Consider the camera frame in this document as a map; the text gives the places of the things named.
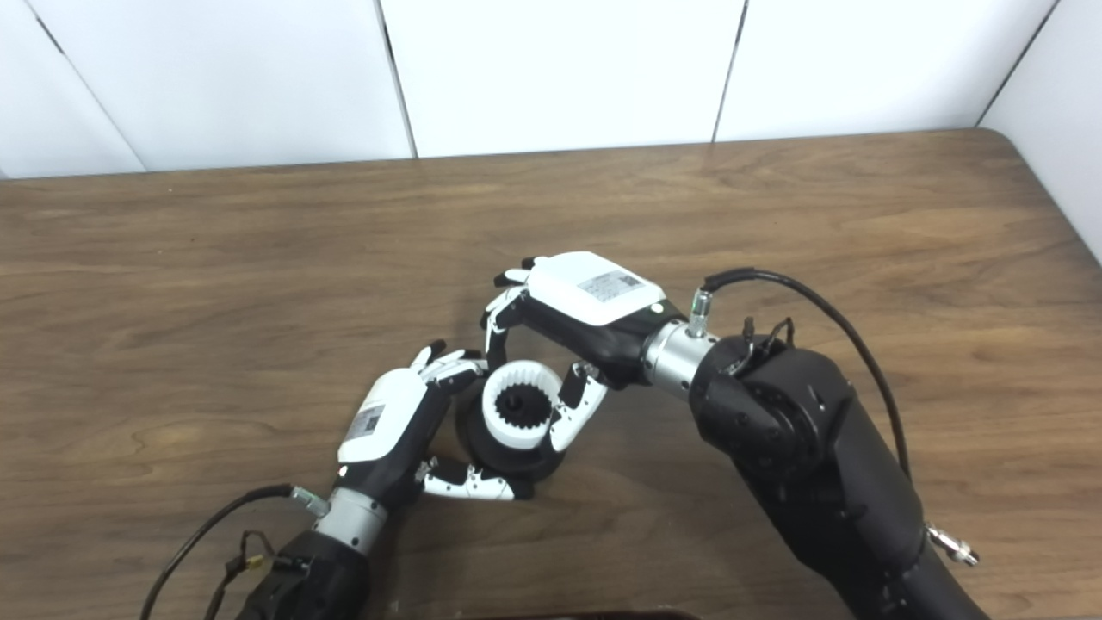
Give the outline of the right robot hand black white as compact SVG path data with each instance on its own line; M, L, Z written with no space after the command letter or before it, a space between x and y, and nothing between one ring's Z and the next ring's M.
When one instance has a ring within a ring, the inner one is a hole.
M517 326L579 357L538 440L555 454L566 452L607 391L653 385L648 349L668 326L687 322L657 283L590 251L527 257L493 278L493 286L500 294L480 315L491 372L507 365L508 334Z

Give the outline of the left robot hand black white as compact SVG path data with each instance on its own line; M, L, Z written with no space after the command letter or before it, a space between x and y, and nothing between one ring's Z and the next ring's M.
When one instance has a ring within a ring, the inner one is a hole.
M378 377L341 442L335 489L395 512L421 494L472 501L530 501L534 485L473 463L430 454L455 398L488 374L477 350L430 342L410 365Z

